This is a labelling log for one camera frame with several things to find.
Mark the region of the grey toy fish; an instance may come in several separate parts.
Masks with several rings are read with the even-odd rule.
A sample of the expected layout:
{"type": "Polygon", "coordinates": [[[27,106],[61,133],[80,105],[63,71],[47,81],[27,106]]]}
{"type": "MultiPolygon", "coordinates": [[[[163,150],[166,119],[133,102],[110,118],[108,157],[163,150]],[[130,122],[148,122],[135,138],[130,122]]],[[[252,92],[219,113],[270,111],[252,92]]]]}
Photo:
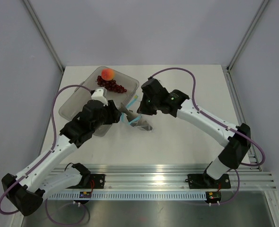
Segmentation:
{"type": "Polygon", "coordinates": [[[147,120],[145,120],[140,114],[127,109],[123,103],[120,103],[118,110],[126,115],[128,125],[143,131],[151,131],[153,129],[147,120]]]}

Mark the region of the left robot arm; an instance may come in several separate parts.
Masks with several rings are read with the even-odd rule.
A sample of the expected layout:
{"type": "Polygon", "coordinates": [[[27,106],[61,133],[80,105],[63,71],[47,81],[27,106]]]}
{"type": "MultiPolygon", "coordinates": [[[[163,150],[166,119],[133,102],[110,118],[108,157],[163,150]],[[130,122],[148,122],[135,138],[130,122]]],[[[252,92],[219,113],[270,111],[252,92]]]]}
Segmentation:
{"type": "Polygon", "coordinates": [[[102,125],[119,122],[121,112],[113,100],[107,104],[89,100],[70,122],[60,130],[51,148],[16,175],[6,174],[2,180],[5,197],[24,216],[34,213],[52,194],[69,187],[91,186],[91,172],[80,163],[54,177],[48,177],[62,160],[91,139],[102,125]]]}

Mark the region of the clear zip top bag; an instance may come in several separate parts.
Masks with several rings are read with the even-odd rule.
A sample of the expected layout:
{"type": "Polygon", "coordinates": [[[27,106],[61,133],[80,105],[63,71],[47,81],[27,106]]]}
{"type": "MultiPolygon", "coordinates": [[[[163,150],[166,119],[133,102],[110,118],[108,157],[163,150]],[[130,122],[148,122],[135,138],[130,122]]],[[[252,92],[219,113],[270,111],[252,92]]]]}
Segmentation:
{"type": "Polygon", "coordinates": [[[145,120],[141,114],[135,113],[129,109],[129,107],[131,107],[137,101],[138,95],[135,95],[127,105],[124,105],[123,103],[120,104],[120,107],[118,108],[118,110],[121,112],[120,120],[121,122],[133,128],[137,128],[142,131],[152,131],[152,125],[147,120],[145,120]]]}

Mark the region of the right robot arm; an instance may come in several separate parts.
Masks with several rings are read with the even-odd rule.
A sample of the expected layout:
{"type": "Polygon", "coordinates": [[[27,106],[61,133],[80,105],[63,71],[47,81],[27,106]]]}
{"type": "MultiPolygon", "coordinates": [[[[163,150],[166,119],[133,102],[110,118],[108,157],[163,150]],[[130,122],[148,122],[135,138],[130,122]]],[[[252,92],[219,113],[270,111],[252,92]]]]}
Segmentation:
{"type": "Polygon", "coordinates": [[[157,79],[149,79],[141,89],[143,98],[137,110],[139,114],[156,115],[157,111],[170,114],[198,127],[224,148],[203,172],[199,187],[216,188],[228,170],[239,167],[251,147],[248,125],[225,125],[223,120],[213,115],[206,116],[204,110],[194,106],[194,101],[187,94],[177,89],[168,92],[157,79]]]}

